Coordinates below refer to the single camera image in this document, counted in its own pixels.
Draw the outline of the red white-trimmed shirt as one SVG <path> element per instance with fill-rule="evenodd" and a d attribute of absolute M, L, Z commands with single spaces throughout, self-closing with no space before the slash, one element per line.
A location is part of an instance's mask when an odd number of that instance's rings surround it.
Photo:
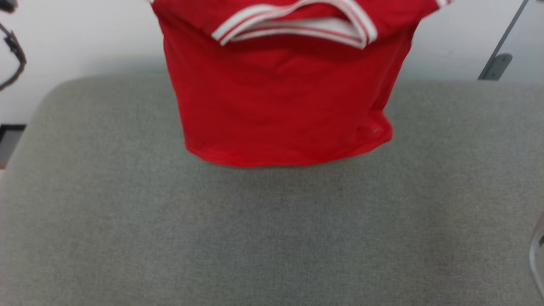
<path fill-rule="evenodd" d="M 420 21 L 453 0 L 149 0 L 186 148 L 313 165 L 392 139 L 385 107 Z"/>

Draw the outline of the black framed panel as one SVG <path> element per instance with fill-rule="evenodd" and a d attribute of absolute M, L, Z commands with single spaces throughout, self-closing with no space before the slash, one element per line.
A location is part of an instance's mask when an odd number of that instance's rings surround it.
<path fill-rule="evenodd" d="M 5 169 L 15 151 L 26 125 L 0 125 L 0 169 Z"/>

